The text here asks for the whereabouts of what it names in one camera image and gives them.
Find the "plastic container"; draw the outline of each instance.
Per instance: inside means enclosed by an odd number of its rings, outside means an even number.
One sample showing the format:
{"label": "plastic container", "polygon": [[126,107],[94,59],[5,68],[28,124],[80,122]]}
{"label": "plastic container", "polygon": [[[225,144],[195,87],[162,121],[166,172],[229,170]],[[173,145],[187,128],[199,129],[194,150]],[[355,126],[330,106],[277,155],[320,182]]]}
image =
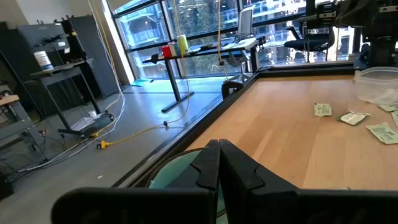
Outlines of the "plastic container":
{"label": "plastic container", "polygon": [[45,51],[35,52],[34,55],[43,71],[49,71],[54,69]]}
{"label": "plastic container", "polygon": [[398,103],[398,68],[373,67],[355,74],[359,99],[378,105]]}

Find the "desk surface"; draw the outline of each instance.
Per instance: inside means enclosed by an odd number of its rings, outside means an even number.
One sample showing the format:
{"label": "desk surface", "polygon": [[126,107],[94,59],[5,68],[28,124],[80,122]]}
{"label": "desk surface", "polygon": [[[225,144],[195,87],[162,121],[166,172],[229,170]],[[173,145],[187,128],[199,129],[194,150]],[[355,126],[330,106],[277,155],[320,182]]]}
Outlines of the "desk surface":
{"label": "desk surface", "polygon": [[[314,103],[331,104],[333,116],[313,115]],[[371,113],[350,126],[348,110]],[[365,126],[390,113],[356,97],[353,76],[258,79],[189,147],[229,139],[246,154],[297,187],[398,189],[398,144],[384,145]]]}
{"label": "desk surface", "polygon": [[[234,52],[234,51],[240,51],[240,50],[250,50],[252,47],[255,47],[259,43],[258,40],[254,40],[252,43],[248,44],[245,47],[235,47],[235,48],[230,48],[230,49],[221,49],[220,53],[228,53],[228,52]],[[189,57],[197,57],[197,56],[203,56],[203,55],[211,55],[211,54],[218,54],[218,49],[210,49],[210,50],[204,50],[195,54],[186,54],[184,55],[184,58],[189,58]],[[168,58],[160,58],[157,60],[157,62],[164,61],[164,60],[174,60],[174,59],[179,59],[182,58],[181,55],[173,56],[173,57],[168,57]],[[150,58],[147,60],[143,61],[143,63],[149,63],[152,62]]]}

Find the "glass window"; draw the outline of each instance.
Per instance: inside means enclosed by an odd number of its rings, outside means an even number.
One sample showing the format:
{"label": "glass window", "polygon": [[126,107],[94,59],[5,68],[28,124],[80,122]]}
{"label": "glass window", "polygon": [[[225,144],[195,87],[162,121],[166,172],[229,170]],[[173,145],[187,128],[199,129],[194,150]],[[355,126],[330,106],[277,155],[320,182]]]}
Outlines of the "glass window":
{"label": "glass window", "polygon": [[[164,61],[156,64],[149,62],[143,63],[144,60],[150,58],[151,55],[161,54],[161,47],[153,47],[150,49],[138,50],[129,53],[129,59],[132,62],[135,78],[167,78],[167,69]],[[174,61],[170,61],[171,69],[174,71],[174,76],[178,76]]]}
{"label": "glass window", "polygon": [[[266,44],[264,49],[259,52],[260,66],[265,65],[289,65],[296,63],[305,63],[307,61],[307,52],[284,47],[286,41],[295,40],[293,33],[286,30],[286,27],[295,27],[299,36],[302,36],[297,21],[287,21],[278,24],[254,28],[256,36],[265,36]],[[325,29],[317,29],[317,33],[324,32]],[[328,61],[348,60],[348,55],[352,53],[354,38],[353,28],[333,28],[335,33],[335,43],[322,52],[310,52],[310,62],[325,62],[326,55]]]}
{"label": "glass window", "polygon": [[305,0],[242,0],[243,7],[253,7],[253,22],[305,12]]}
{"label": "glass window", "polygon": [[127,49],[168,40],[159,4],[122,16],[118,21]]}
{"label": "glass window", "polygon": [[[181,34],[195,35],[218,30],[218,0],[175,0]],[[167,0],[173,33],[178,35],[174,2]],[[221,28],[238,25],[236,0],[221,0]]]}
{"label": "glass window", "polygon": [[142,4],[142,3],[147,2],[147,1],[148,0],[132,0],[132,1],[128,2],[128,3],[126,3],[125,5],[117,8],[115,10],[115,12],[116,13],[123,12],[123,11],[125,11],[127,9],[130,9],[130,8],[132,8],[134,6],[138,6],[139,4]]}
{"label": "glass window", "polygon": [[[221,43],[231,42],[234,39],[235,32],[230,32],[221,35]],[[213,43],[217,45],[217,35],[204,37],[195,40],[189,40],[188,45],[190,49],[196,49],[203,44]],[[224,75],[224,68],[218,65],[219,57],[218,54],[214,55],[204,55],[197,57],[185,58],[185,70],[188,76],[195,75]],[[225,69],[227,73],[240,72],[240,67],[233,67],[227,62],[225,62]]]}

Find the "red object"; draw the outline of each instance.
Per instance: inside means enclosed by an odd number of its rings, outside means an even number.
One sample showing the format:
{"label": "red object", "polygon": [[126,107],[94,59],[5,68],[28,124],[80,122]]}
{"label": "red object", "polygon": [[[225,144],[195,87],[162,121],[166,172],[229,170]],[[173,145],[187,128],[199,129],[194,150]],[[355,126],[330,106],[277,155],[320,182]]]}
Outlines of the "red object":
{"label": "red object", "polygon": [[163,52],[164,58],[168,58],[168,57],[172,56],[172,51],[170,50],[170,47],[168,45],[162,47],[162,52]]}

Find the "gray floor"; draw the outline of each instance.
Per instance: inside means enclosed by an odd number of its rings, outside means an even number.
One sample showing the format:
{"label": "gray floor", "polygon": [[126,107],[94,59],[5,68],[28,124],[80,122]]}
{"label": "gray floor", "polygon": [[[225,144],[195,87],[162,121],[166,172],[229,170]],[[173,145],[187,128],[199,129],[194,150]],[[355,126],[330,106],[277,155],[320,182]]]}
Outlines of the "gray floor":
{"label": "gray floor", "polygon": [[[59,196],[77,187],[110,187],[132,167],[148,156],[155,148],[167,139],[186,131],[185,126],[195,119],[204,116],[210,109],[221,102],[222,78],[191,79],[190,91],[197,91],[190,98],[187,115],[180,121],[170,125],[169,129],[159,128],[148,131],[136,138],[129,139],[105,150],[96,149],[92,144],[75,157],[54,165],[48,169],[40,169],[27,174],[15,184],[15,194],[0,202],[0,223],[50,223],[51,207]],[[177,80],[180,91],[186,91],[185,80]],[[174,100],[168,80],[159,80],[144,87],[128,86],[126,92],[126,110],[117,128],[110,134],[107,141],[117,141],[138,131],[146,129],[163,121],[178,119],[184,113],[187,101],[164,114],[160,110]],[[101,109],[117,98],[110,96],[98,102]],[[121,102],[111,108],[113,113],[119,113]],[[65,111],[70,123],[74,123],[92,110],[91,105],[77,107]],[[53,129],[61,127],[57,116],[43,121],[39,129],[48,129],[50,136],[58,139],[46,140],[45,153],[52,157],[63,151],[63,139]],[[78,138],[67,136],[67,147],[79,141]],[[10,154],[25,154],[33,160],[40,160],[39,152],[31,152],[25,147],[17,147]],[[10,157],[10,164],[23,166],[28,163],[21,156]]]}

